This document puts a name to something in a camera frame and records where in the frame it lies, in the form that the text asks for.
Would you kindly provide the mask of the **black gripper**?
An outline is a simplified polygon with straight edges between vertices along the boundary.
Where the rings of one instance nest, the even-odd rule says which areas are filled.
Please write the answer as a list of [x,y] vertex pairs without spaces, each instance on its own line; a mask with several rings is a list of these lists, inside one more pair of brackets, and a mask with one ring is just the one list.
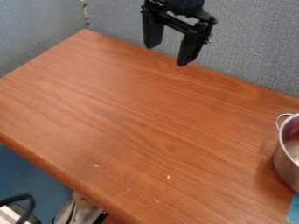
[[161,44],[164,26],[184,34],[177,65],[196,60],[202,47],[211,41],[211,29],[218,19],[203,9],[206,0],[144,0],[141,5],[144,46]]

